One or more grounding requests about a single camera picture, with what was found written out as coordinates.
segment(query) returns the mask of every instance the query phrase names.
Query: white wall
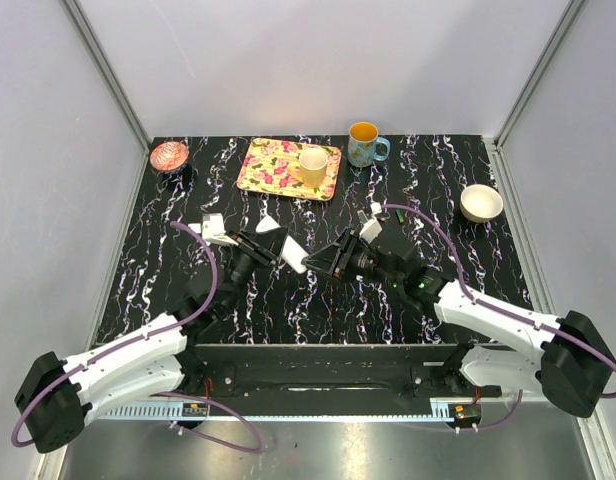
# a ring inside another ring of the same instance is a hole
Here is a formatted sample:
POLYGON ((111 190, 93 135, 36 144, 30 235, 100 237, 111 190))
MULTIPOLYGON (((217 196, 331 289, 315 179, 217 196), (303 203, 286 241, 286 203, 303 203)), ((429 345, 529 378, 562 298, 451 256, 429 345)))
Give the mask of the white wall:
POLYGON ((494 135, 567 0, 81 0, 150 135, 494 135))
POLYGON ((0 2, 0 479, 37 461, 10 445, 15 393, 83 349, 141 163, 60 2, 0 2))
POLYGON ((616 356, 616 0, 588 2, 504 150, 559 312, 616 356))

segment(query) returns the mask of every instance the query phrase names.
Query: metal frame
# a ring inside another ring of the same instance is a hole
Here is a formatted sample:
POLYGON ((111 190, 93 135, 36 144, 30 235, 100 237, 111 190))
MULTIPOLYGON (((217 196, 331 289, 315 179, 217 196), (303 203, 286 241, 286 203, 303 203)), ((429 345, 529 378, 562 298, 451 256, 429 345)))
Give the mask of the metal frame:
MULTIPOLYGON (((540 312, 554 314, 555 305, 550 297, 504 152, 495 145, 492 138, 484 138, 484 144, 499 193, 504 199, 506 218, 519 253, 533 306, 540 312)), ((616 449, 601 409, 596 409, 590 418, 578 418, 577 423, 595 478, 616 479, 616 449)))
POLYGON ((555 58, 555 54, 561 47, 562 43, 566 39, 568 32, 574 25, 577 17, 581 13, 583 7, 588 3, 588 0, 570 0, 570 3, 566 7, 563 15, 559 19, 555 30, 552 32, 548 43, 544 47, 544 51, 541 52, 539 56, 539 60, 535 64, 532 72, 530 73, 530 77, 526 81, 524 88, 521 90, 517 101, 515 102, 512 110, 508 114, 506 121, 504 122, 501 130, 495 137, 495 144, 499 146, 503 146, 508 140, 512 129, 515 127, 515 124, 521 117, 526 105, 530 101, 530 97, 535 92, 537 85, 541 82, 544 73, 548 69, 548 66, 555 58))
POLYGON ((126 119, 132 134, 144 152, 147 153, 148 146, 150 145, 152 139, 148 136, 148 133, 146 133, 139 117, 132 108, 130 100, 128 100, 128 97, 119 83, 119 80, 117 79, 110 62, 108 61, 99 40, 97 40, 97 36, 95 35, 88 18, 86 18, 86 14, 79 3, 79 0, 60 0, 60 2, 72 20, 77 33, 83 41, 84 47, 92 58, 95 67, 101 74, 101 78, 108 87, 110 95, 119 107, 119 111, 126 119))

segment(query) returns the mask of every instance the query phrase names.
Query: table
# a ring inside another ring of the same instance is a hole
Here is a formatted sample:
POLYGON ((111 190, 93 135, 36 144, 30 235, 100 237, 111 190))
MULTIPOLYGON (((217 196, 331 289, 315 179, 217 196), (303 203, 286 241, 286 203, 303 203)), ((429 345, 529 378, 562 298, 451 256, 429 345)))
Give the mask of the table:
MULTIPOLYGON (((163 175, 148 167, 108 297, 96 343, 113 340, 155 318, 183 292, 202 250, 171 220, 200 222, 222 213, 226 228, 254 230, 273 216, 308 252, 357 226, 357 211, 371 201, 415 205, 439 222, 456 243, 466 280, 475 288, 515 305, 531 307, 505 215, 484 225, 459 213, 462 189, 495 186, 484 144, 471 135, 389 135, 384 164, 359 170, 345 160, 346 136, 274 137, 331 145, 344 152, 332 201, 311 202, 238 190, 235 181, 252 138, 184 137, 189 165, 163 175)), ((157 138, 153 148, 172 138, 157 138)), ((422 261, 454 273, 441 239, 410 215, 399 225, 384 223, 378 242, 395 252, 416 244, 422 261)), ((219 261, 226 248, 213 247, 219 261)), ((214 342, 241 344, 413 344, 485 340, 461 327, 418 318, 381 285, 342 284, 309 272, 296 275, 281 264, 257 271, 234 314, 217 329, 214 342)))

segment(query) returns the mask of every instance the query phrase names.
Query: mug handle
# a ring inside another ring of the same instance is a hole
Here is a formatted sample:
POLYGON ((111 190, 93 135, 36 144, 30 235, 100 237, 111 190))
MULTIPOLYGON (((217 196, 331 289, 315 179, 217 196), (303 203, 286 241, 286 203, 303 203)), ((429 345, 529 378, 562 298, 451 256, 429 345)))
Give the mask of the mug handle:
POLYGON ((388 158, 388 155, 390 155, 390 142, 384 137, 379 137, 377 138, 377 143, 381 143, 384 147, 386 147, 386 153, 384 155, 379 155, 378 153, 375 153, 375 161, 383 162, 388 158))

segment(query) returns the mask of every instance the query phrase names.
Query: blue mug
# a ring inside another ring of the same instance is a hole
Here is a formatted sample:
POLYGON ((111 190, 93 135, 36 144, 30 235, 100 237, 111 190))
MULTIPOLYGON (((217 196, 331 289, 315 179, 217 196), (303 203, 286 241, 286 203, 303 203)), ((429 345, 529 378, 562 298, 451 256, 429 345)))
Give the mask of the blue mug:
POLYGON ((390 142, 379 136, 379 130, 372 123, 358 122, 350 127, 348 135, 348 161, 357 168, 365 168, 372 162, 383 162, 390 154, 390 142), (386 153, 377 153, 377 144, 386 147, 386 153))

